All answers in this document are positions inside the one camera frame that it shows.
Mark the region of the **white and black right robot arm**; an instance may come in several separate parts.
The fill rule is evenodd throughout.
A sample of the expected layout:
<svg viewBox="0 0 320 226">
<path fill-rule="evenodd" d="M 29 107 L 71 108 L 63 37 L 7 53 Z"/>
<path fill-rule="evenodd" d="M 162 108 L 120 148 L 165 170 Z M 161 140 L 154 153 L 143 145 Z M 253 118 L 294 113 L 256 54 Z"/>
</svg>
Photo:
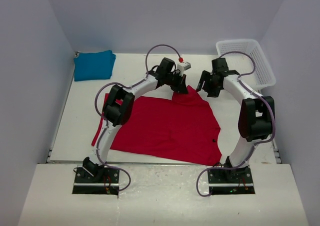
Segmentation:
<svg viewBox="0 0 320 226">
<path fill-rule="evenodd" d="M 228 182 L 241 176 L 240 169 L 249 165 L 249 159 L 258 145 L 270 142 L 275 136 L 275 102 L 264 97 L 241 80 L 241 74 L 230 70 L 225 58 L 211 61 L 212 71 L 203 71 L 197 91 L 203 90 L 208 97 L 217 98 L 221 90 L 228 91 L 240 104 L 238 119 L 239 140 L 223 166 L 213 166 L 214 174 L 223 175 Z"/>
</svg>

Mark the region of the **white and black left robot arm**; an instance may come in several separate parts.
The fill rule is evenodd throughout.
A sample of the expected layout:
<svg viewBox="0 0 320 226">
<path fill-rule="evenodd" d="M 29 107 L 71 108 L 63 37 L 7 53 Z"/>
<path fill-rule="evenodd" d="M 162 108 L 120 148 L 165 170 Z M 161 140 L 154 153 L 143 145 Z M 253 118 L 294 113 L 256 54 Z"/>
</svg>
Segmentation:
<svg viewBox="0 0 320 226">
<path fill-rule="evenodd" d="M 187 94 L 185 71 L 190 68 L 191 64 L 183 59 L 179 59 L 176 64 L 169 58 L 163 58 L 154 70 L 148 71 L 141 81 L 131 86 L 110 83 L 112 87 L 104 102 L 102 112 L 99 112 L 102 119 L 101 131 L 97 135 L 92 153 L 82 162 L 88 179 L 92 182 L 99 182 L 103 179 L 103 167 L 107 165 L 108 152 L 116 134 L 128 122 L 135 100 L 163 85 L 170 86 L 176 93 Z"/>
</svg>

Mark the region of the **white perforated plastic basket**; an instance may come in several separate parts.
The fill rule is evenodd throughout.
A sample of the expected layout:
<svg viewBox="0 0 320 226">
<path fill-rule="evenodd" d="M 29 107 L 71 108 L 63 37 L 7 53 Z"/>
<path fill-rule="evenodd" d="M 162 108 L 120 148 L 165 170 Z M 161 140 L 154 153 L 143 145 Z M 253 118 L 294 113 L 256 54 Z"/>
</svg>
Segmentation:
<svg viewBox="0 0 320 226">
<path fill-rule="evenodd" d="M 219 56 L 226 59 L 229 69 L 240 74 L 253 71 L 251 75 L 242 76 L 242 80 L 256 91 L 275 85 L 276 78 L 273 74 L 260 44 L 253 39 L 224 40 L 216 43 Z"/>
</svg>

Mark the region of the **folded blue t shirt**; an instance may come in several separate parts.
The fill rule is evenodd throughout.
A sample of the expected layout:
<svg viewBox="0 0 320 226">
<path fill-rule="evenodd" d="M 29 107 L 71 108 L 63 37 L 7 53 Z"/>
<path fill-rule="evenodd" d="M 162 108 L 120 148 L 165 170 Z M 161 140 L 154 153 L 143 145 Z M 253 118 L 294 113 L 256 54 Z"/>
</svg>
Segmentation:
<svg viewBox="0 0 320 226">
<path fill-rule="evenodd" d="M 97 53 L 79 53 L 73 59 L 75 64 L 74 80 L 107 80 L 113 73 L 116 55 L 111 51 Z"/>
</svg>

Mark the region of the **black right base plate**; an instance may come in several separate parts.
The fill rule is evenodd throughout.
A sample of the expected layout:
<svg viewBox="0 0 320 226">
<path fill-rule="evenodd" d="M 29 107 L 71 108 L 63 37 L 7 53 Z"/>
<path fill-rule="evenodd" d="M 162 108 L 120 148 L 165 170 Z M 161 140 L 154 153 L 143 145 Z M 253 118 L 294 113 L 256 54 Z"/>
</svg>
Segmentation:
<svg viewBox="0 0 320 226">
<path fill-rule="evenodd" d="M 255 194 L 251 168 L 212 169 L 207 173 L 210 195 Z"/>
</svg>

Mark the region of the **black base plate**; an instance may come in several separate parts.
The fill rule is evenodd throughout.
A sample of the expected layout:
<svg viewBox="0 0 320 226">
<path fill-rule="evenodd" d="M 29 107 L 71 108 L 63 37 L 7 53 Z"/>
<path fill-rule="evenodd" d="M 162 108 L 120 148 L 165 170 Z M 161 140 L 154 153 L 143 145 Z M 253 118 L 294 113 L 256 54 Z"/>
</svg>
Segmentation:
<svg viewBox="0 0 320 226">
<path fill-rule="evenodd" d="M 212 169 L 207 173 L 210 195 L 255 194 L 251 168 Z"/>
<path fill-rule="evenodd" d="M 103 167 L 95 177 L 82 167 L 76 167 L 73 171 L 72 194 L 119 195 L 119 170 Z"/>
</svg>

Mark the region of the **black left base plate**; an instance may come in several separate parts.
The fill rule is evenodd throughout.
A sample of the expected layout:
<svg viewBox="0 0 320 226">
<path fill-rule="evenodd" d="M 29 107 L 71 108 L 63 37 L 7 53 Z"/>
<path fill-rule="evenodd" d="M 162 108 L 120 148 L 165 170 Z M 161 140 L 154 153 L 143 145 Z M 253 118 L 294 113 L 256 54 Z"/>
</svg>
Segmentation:
<svg viewBox="0 0 320 226">
<path fill-rule="evenodd" d="M 76 167 L 73 171 L 72 194 L 119 195 L 119 170 L 103 167 L 95 177 L 82 167 Z"/>
</svg>

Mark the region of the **red t shirt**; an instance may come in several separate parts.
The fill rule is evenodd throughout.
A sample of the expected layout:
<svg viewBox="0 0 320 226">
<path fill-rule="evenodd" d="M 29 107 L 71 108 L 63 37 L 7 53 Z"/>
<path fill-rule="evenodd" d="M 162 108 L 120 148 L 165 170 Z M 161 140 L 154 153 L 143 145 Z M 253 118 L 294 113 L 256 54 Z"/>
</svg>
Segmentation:
<svg viewBox="0 0 320 226">
<path fill-rule="evenodd" d="M 203 165 L 221 159 L 220 126 L 209 103 L 191 86 L 171 99 L 141 96 L 120 128 L 112 150 Z"/>
</svg>

